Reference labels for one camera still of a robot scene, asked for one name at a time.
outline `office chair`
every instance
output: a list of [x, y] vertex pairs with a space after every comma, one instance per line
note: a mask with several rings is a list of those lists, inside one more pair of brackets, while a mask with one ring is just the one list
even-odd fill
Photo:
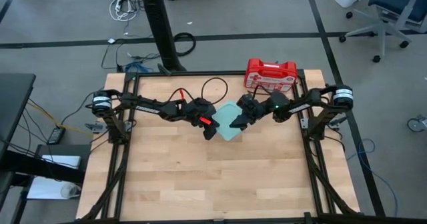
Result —
[[[405, 36], [400, 29], [406, 27], [414, 31], [424, 33], [427, 31], [427, 0], [369, 0], [369, 6], [373, 5], [378, 14], [377, 17], [363, 13], [358, 10], [353, 12], [365, 19], [373, 22], [372, 25], [351, 31], [340, 37], [340, 42], [346, 41], [346, 37], [369, 33], [373, 37], [378, 34], [380, 41], [380, 54], [373, 58], [373, 62], [378, 63], [386, 55], [386, 34], [399, 37], [404, 41], [401, 48], [406, 48], [411, 39]], [[353, 13], [349, 12], [346, 17], [352, 18]]]

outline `red first aid kit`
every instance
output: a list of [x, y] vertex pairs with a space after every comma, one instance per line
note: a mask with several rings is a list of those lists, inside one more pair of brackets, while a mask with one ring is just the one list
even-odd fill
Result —
[[255, 88], [262, 85], [269, 91], [289, 91], [297, 77], [296, 64], [266, 63], [260, 59], [250, 59], [245, 75], [245, 87]]

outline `white label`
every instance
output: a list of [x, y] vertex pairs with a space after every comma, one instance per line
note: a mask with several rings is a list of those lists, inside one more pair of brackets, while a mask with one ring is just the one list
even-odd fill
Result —
[[264, 67], [275, 67], [275, 68], [279, 68], [279, 66], [277, 66], [277, 65], [268, 65], [268, 64], [264, 64]]
[[160, 111], [155, 110], [155, 109], [151, 109], [151, 108], [147, 108], [147, 107], [140, 107], [140, 106], [137, 106], [136, 109], [140, 110], [140, 111], [146, 111], [149, 113], [155, 113], [155, 114], [158, 114], [160, 112]]
[[351, 94], [347, 94], [347, 93], [342, 93], [342, 94], [336, 94], [334, 95], [334, 100], [340, 97], [347, 97], [350, 98], [351, 100], [353, 99], [353, 95]]
[[336, 91], [336, 94], [340, 94], [340, 93], [346, 93], [346, 94], [353, 95], [353, 92], [349, 89], [339, 89]]
[[300, 105], [299, 107], [293, 108], [292, 110], [289, 110], [290, 113], [295, 113], [297, 111], [304, 110], [305, 108], [310, 107], [308, 104]]
[[100, 103], [96, 103], [95, 106], [106, 106], [111, 107], [111, 99], [109, 97], [94, 97], [93, 102], [103, 101]]
[[249, 73], [246, 79], [246, 87], [255, 88], [257, 85], [262, 85], [271, 91], [289, 91], [295, 82], [295, 77], [287, 76], [284, 78], [263, 77], [260, 74], [253, 72]]

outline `yellow cable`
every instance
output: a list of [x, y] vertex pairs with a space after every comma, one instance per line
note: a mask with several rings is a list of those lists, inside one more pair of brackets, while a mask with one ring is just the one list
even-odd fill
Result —
[[54, 120], [54, 118], [53, 118], [51, 115], [49, 115], [47, 112], [45, 112], [44, 110], [42, 110], [40, 107], [38, 107], [38, 106], [36, 106], [36, 105], [34, 105], [34, 104], [32, 104], [32, 103], [27, 103], [27, 104], [28, 104], [28, 105], [30, 105], [30, 106], [32, 106], [32, 108], [34, 108], [34, 109], [36, 109], [36, 110], [40, 111], [40, 112], [41, 112], [42, 114], [44, 114], [48, 119], [50, 119], [52, 122], [54, 122], [54, 124], [55, 124], [56, 126], [58, 126], [58, 127], [62, 127], [62, 128], [68, 129], [68, 130], [70, 130], [70, 131], [75, 131], [75, 132], [78, 132], [78, 133], [82, 133], [82, 134], [88, 135], [88, 136], [90, 136], [90, 137], [92, 137], [92, 136], [93, 136], [91, 133], [87, 133], [87, 132], [80, 131], [80, 130], [78, 130], [78, 129], [76, 129], [76, 128], [73, 128], [73, 127], [69, 127], [69, 126], [66, 126], [66, 125], [62, 125], [62, 124], [60, 124], [59, 122], [57, 122], [56, 120]]

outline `chair wheel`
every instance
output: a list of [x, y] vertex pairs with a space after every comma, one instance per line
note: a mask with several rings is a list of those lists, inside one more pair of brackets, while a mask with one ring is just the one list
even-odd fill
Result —
[[347, 19], [350, 19], [352, 17], [353, 17], [353, 13], [351, 11], [349, 11], [349, 12], [346, 13], [346, 18]]
[[341, 42], [341, 43], [343, 43], [343, 42], [345, 42], [345, 41], [347, 41], [346, 36], [341, 36], [341, 37], [340, 37], [340, 42]]
[[409, 42], [403, 41], [399, 46], [400, 48], [406, 48], [409, 45]]
[[372, 61], [373, 61], [373, 62], [375, 62], [375, 63], [379, 63], [379, 62], [381, 61], [381, 57], [380, 57], [379, 55], [376, 55], [376, 56], [372, 59]]
[[407, 122], [407, 126], [413, 132], [422, 132], [425, 130], [420, 127], [420, 120], [418, 118], [409, 119], [409, 121]]

